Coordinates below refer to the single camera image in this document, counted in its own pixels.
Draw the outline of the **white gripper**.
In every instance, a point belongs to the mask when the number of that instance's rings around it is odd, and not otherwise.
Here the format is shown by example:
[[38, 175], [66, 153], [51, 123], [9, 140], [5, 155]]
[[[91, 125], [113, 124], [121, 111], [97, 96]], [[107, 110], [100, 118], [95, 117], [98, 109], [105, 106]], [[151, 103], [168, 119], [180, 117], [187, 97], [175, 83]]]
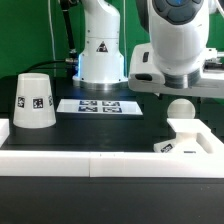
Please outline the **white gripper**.
[[133, 91], [156, 95], [224, 99], [224, 65], [207, 62], [198, 76], [172, 78], [164, 75], [155, 66], [151, 44], [141, 44], [134, 48], [132, 54], [128, 85]]

